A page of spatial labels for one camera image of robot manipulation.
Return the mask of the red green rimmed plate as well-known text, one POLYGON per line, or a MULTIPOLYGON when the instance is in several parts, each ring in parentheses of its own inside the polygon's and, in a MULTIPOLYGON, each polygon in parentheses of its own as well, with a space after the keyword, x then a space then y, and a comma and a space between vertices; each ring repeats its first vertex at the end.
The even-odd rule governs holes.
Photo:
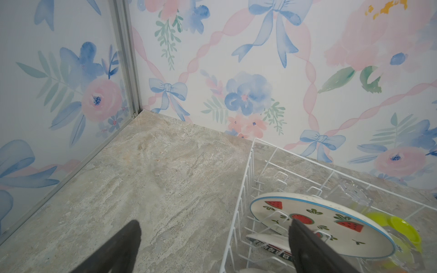
POLYGON ((293 261, 290 251, 289 239, 277 234, 253 233, 246 236, 251 243, 254 243, 258 248, 284 259, 289 262, 293 261))

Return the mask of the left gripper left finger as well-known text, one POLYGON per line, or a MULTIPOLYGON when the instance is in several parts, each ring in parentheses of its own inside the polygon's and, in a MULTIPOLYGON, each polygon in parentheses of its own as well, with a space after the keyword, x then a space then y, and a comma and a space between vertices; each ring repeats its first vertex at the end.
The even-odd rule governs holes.
POLYGON ((141 227, 131 220, 111 239, 104 243, 74 273, 131 273, 134 270, 141 244, 141 227))

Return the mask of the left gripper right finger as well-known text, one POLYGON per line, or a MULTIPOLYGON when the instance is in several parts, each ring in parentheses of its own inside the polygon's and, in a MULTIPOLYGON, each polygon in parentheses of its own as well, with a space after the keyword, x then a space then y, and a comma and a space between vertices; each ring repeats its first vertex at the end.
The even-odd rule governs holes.
POLYGON ((289 246, 298 273, 358 273, 299 220, 289 227, 289 246))

